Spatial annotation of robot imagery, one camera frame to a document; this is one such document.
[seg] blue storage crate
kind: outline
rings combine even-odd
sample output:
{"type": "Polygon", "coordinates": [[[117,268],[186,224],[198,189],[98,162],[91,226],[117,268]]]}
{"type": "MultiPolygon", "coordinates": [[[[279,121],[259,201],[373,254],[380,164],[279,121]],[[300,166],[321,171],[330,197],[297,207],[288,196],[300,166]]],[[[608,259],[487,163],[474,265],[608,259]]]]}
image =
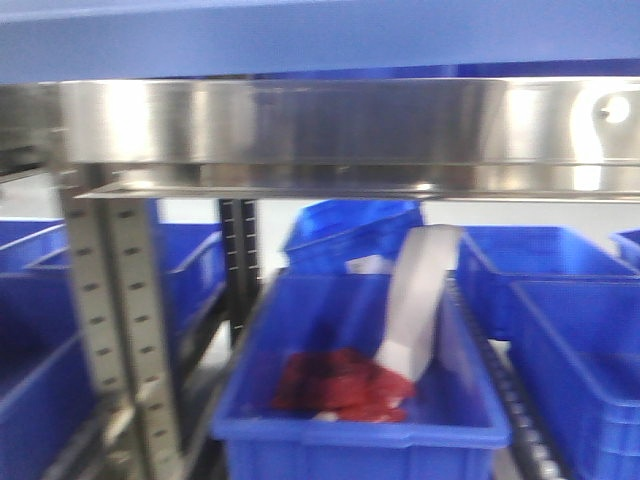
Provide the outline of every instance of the blue storage crate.
{"type": "Polygon", "coordinates": [[[39,480],[92,411],[75,332],[61,282],[0,275],[0,478],[39,480]]]}
{"type": "Polygon", "coordinates": [[[566,227],[469,226],[460,242],[456,281],[487,335],[510,340],[517,328],[511,282],[630,281],[639,275],[566,227]]]}
{"type": "Polygon", "coordinates": [[[371,255],[395,260],[407,232],[421,225],[419,202],[316,203],[302,209],[284,247],[289,270],[297,274],[350,273],[350,260],[371,255]]]}
{"type": "Polygon", "coordinates": [[[0,220],[0,273],[19,272],[66,244],[61,220],[0,220]]]}
{"type": "Polygon", "coordinates": [[[625,262],[640,268],[640,230],[626,230],[611,235],[620,251],[620,258],[625,262]]]}
{"type": "Polygon", "coordinates": [[[514,284],[510,357],[579,480],[640,478],[640,285],[514,284]]]}
{"type": "Polygon", "coordinates": [[[288,356],[376,352],[388,275],[280,277],[265,300],[212,422],[234,480],[486,480],[509,427],[458,305],[447,293],[435,358],[403,423],[323,422],[270,407],[288,356]]]}
{"type": "MultiPolygon", "coordinates": [[[[224,288],[224,250],[218,224],[160,224],[159,250],[172,332],[181,336],[224,288]]],[[[66,248],[49,252],[28,270],[56,277],[69,272],[66,248]]]]}

